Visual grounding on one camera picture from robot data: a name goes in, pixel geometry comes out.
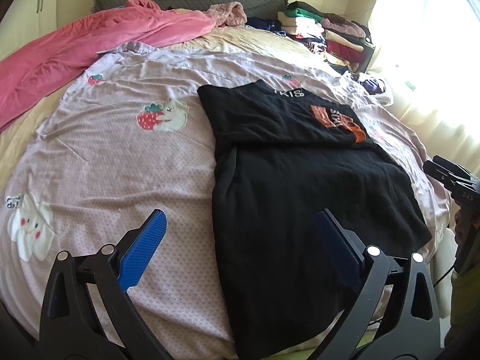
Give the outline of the right hand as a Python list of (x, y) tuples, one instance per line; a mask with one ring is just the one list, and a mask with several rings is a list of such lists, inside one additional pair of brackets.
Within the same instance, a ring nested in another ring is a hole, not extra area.
[(455, 242), (458, 246), (462, 246), (465, 242), (466, 233), (467, 233), (466, 222), (464, 220), (462, 209), (457, 210), (456, 213), (454, 214), (454, 223), (455, 223), (455, 228), (454, 228)]

